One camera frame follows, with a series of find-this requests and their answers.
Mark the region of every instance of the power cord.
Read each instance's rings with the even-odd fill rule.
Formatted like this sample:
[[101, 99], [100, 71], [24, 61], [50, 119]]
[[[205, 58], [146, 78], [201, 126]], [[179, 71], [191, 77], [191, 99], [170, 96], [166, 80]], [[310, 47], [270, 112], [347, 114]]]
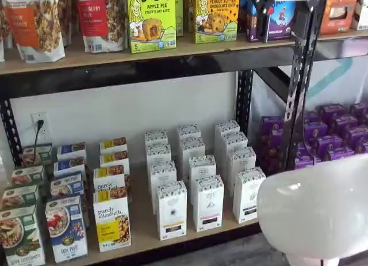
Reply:
[[37, 121], [37, 132], [36, 132], [36, 138], [34, 139], [32, 165], [35, 164], [37, 140], [39, 138], [39, 133], [40, 133], [43, 125], [44, 125], [44, 121], [42, 119]]

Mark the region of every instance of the granola bag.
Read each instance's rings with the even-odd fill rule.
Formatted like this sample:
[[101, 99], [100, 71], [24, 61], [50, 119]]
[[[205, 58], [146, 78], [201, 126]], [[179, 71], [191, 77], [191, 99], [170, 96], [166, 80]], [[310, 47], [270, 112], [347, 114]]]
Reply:
[[80, 27], [86, 52], [127, 48], [126, 0], [78, 0]]
[[27, 63], [65, 57], [58, 0], [2, 0], [20, 56]]

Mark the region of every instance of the granola box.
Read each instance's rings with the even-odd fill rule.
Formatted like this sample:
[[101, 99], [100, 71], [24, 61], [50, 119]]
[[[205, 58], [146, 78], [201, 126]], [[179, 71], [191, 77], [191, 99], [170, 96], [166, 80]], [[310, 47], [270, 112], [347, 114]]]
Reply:
[[195, 0], [195, 43], [236, 40], [239, 0]]
[[131, 228], [125, 187], [96, 192], [93, 209], [100, 252], [131, 245]]
[[99, 143], [100, 155], [113, 154], [116, 152], [123, 152], [127, 150], [128, 146], [126, 138], [116, 138]]
[[236, 175], [232, 211], [239, 224], [257, 218], [258, 190], [265, 179], [259, 167]]
[[84, 159], [86, 159], [86, 142], [60, 146], [57, 148], [56, 156], [58, 161], [64, 161], [66, 159], [79, 157], [83, 157]]
[[157, 224], [160, 240], [186, 235], [187, 191], [183, 181], [157, 189]]
[[47, 63], [65, 57], [59, 0], [1, 1], [21, 59], [27, 63]]
[[2, 211], [0, 236], [8, 265], [41, 266], [45, 264], [36, 206]]
[[154, 164], [150, 169], [150, 185], [152, 210], [157, 213], [157, 189], [163, 185], [172, 184], [177, 181], [177, 169], [174, 161], [167, 161], [161, 164]]
[[199, 178], [216, 175], [216, 161], [213, 155], [189, 158], [189, 194], [190, 202], [194, 203], [194, 182]]
[[78, 0], [85, 51], [121, 51], [127, 48], [125, 0]]
[[133, 54], [177, 46], [175, 0], [128, 0]]
[[56, 263], [87, 256], [86, 228], [80, 196], [48, 202], [45, 215]]
[[196, 231], [221, 227], [224, 205], [224, 184], [221, 177], [197, 179], [193, 189], [193, 222]]

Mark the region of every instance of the green box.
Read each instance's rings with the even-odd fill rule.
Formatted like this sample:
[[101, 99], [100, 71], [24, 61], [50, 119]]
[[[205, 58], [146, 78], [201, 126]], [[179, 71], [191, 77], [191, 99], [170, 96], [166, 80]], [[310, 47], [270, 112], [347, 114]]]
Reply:
[[177, 46], [175, 0], [128, 0], [131, 52]]

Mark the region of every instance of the purple box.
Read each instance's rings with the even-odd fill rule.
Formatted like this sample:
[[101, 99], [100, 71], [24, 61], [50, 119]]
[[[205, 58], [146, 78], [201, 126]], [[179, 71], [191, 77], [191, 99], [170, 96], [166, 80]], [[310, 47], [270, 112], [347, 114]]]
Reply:
[[311, 122], [304, 124], [304, 137], [305, 140], [312, 142], [320, 136], [324, 136], [327, 133], [327, 125], [322, 121]]
[[339, 103], [322, 106], [319, 110], [321, 120], [329, 123], [333, 117], [347, 114], [346, 108]]
[[368, 103], [359, 102], [350, 106], [350, 113], [355, 117], [360, 117], [368, 113]]
[[342, 138], [337, 135], [322, 136], [315, 140], [312, 147], [312, 154], [323, 158], [327, 151], [341, 147], [342, 142]]
[[354, 151], [349, 146], [344, 146], [340, 148], [336, 148], [331, 151], [327, 151], [324, 156], [324, 161], [336, 161], [340, 158], [346, 158], [354, 155]]
[[333, 118], [329, 123], [329, 134], [337, 134], [344, 137], [345, 131], [348, 128], [356, 127], [358, 119], [352, 115], [343, 115]]

